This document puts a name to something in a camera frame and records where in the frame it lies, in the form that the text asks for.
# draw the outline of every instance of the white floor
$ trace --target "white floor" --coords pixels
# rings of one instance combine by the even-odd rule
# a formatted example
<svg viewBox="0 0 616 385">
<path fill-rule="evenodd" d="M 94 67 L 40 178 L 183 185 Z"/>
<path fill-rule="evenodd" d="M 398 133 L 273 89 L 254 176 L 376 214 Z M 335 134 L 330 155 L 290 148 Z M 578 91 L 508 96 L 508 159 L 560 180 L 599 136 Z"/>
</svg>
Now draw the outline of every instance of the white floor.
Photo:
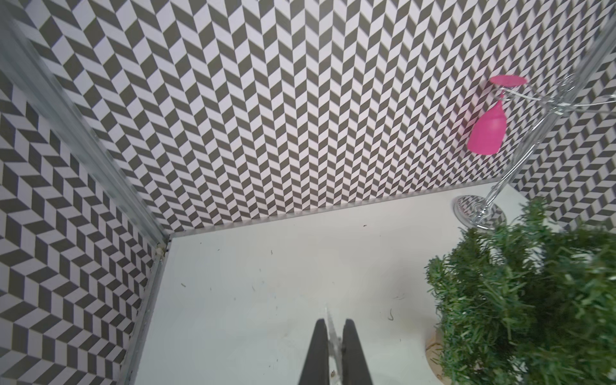
<svg viewBox="0 0 616 385">
<path fill-rule="evenodd" d="M 490 186 L 174 239 L 136 384 L 296 384 L 327 305 L 339 334 L 355 321 L 375 384 L 439 385 L 424 267 L 458 243 L 453 198 Z M 496 202 L 511 220 L 525 198 Z"/>
</svg>

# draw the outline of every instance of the stand base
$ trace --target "stand base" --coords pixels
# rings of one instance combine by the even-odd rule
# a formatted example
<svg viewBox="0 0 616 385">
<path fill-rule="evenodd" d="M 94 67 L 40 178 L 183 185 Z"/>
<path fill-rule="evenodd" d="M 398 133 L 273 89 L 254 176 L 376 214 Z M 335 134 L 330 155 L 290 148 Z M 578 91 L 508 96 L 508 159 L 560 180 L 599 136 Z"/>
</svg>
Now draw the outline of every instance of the stand base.
<svg viewBox="0 0 616 385">
<path fill-rule="evenodd" d="M 473 223 L 481 207 L 485 204 L 485 199 L 477 195 L 462 195 L 453 200 L 453 213 L 463 225 L 482 231 L 494 231 L 499 225 L 505 224 L 507 218 L 505 213 L 497 205 L 492 205 L 490 212 L 478 223 Z"/>
</svg>

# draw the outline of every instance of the plant pot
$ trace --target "plant pot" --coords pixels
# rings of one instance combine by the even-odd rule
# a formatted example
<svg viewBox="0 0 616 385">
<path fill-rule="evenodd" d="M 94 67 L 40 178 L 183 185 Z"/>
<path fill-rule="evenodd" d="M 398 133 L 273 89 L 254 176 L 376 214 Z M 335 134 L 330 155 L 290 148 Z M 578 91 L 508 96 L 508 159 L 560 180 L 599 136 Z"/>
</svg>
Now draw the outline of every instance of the plant pot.
<svg viewBox="0 0 616 385">
<path fill-rule="evenodd" d="M 435 329 L 432 336 L 426 341 L 426 359 L 436 378 L 444 385 L 452 385 L 452 379 L 443 375 L 443 368 L 437 363 L 442 350 L 443 332 L 440 329 Z"/>
</svg>

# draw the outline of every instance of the chrome stand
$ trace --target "chrome stand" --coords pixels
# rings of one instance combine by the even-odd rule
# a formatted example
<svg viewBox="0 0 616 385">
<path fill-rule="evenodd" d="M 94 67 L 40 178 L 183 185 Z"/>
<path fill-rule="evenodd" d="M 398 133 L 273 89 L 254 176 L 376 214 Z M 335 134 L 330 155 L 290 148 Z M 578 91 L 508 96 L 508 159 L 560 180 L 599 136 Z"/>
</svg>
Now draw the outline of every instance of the chrome stand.
<svg viewBox="0 0 616 385">
<path fill-rule="evenodd" d="M 513 180 L 518 171 L 520 171 L 520 168 L 522 168 L 528 158 L 530 158 L 530 156 L 535 152 L 537 147 L 543 142 L 543 139 L 546 137 L 548 132 L 552 130 L 553 124 L 544 124 L 547 120 L 553 120 L 555 122 L 557 118 L 571 111 L 612 113 L 611 111 L 587 110 L 579 107 L 593 107 L 607 103 L 614 103 L 616 102 L 616 95 L 610 95 L 610 100 L 606 102 L 588 104 L 572 104 L 564 102 L 565 97 L 570 95 L 571 91 L 574 89 L 573 82 L 574 79 L 571 76 L 567 76 L 562 79 L 558 85 L 557 94 L 553 98 L 529 97 L 502 87 L 497 90 L 498 94 L 501 95 L 507 93 L 516 97 L 522 97 L 524 99 L 540 102 L 546 108 L 546 112 L 527 134 L 527 139 L 525 139 L 525 142 L 522 144 L 519 151 L 522 155 L 519 159 L 511 162 L 507 168 L 507 171 L 492 187 L 486 198 L 482 198 L 477 195 L 462 195 L 453 200 L 453 212 L 463 225 L 466 227 L 479 229 L 481 231 L 493 231 L 499 225 L 506 223 L 506 217 L 503 210 L 495 205 L 494 201 L 496 200 L 498 194 L 503 191 L 504 187 Z"/>
</svg>

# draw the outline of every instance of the black and white patterned wall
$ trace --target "black and white patterned wall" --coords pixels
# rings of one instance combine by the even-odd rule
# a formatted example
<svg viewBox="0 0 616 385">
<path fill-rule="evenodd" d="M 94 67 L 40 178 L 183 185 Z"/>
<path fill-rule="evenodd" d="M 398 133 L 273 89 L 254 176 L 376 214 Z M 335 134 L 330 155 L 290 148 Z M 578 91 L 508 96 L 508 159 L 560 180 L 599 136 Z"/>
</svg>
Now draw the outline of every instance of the black and white patterned wall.
<svg viewBox="0 0 616 385">
<path fill-rule="evenodd" d="M 152 247 L 0 72 L 0 384 L 111 384 Z"/>
<path fill-rule="evenodd" d="M 577 102 L 604 101 L 614 93 L 616 50 L 605 57 Z M 616 115 L 573 113 L 560 119 L 516 188 L 529 198 L 546 197 L 563 227 L 583 221 L 616 231 Z"/>
<path fill-rule="evenodd" d="M 497 176 L 486 80 L 549 87 L 611 0 L 11 0 L 168 232 Z"/>
</svg>

